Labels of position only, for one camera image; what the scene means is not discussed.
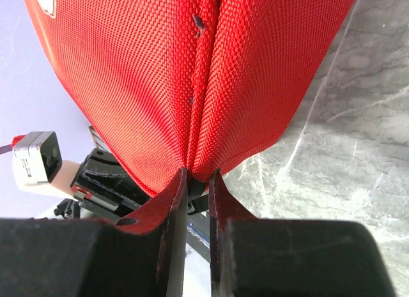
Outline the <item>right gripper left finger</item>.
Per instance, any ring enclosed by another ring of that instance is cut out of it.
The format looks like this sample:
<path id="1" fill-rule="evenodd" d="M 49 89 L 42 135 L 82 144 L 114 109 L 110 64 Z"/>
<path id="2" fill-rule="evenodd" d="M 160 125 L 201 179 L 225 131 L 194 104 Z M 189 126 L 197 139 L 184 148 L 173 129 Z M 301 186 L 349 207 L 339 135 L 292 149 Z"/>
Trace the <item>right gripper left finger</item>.
<path id="1" fill-rule="evenodd" d="M 112 224 L 1 221 L 2 296 L 181 296 L 187 172 Z"/>

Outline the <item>red black medicine case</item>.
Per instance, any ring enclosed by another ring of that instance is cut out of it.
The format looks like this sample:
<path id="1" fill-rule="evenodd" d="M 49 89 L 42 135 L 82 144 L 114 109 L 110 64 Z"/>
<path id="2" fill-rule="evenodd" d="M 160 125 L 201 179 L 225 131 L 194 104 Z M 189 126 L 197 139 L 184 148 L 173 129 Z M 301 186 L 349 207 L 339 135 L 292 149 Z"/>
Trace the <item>red black medicine case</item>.
<path id="1" fill-rule="evenodd" d="M 275 144 L 355 0 L 24 0 L 52 68 L 150 196 Z"/>

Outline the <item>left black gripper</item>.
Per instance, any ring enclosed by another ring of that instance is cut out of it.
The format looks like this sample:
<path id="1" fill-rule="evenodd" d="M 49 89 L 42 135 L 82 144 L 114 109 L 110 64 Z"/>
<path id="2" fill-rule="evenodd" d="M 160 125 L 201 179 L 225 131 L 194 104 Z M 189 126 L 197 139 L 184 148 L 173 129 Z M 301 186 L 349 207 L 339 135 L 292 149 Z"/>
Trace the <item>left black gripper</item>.
<path id="1" fill-rule="evenodd" d="M 70 187 L 73 197 L 56 206 L 57 217 L 80 218 L 85 209 L 117 222 L 150 200 L 113 154 L 98 148 L 86 157 Z"/>

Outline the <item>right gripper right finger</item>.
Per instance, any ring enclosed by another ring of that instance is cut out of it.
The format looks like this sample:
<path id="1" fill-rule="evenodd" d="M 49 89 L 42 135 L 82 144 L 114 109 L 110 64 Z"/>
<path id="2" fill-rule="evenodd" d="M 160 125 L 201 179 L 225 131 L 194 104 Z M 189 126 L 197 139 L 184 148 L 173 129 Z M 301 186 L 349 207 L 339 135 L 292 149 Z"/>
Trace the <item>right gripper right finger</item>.
<path id="1" fill-rule="evenodd" d="M 360 223 L 260 219 L 216 172 L 209 184 L 213 296 L 394 296 Z"/>

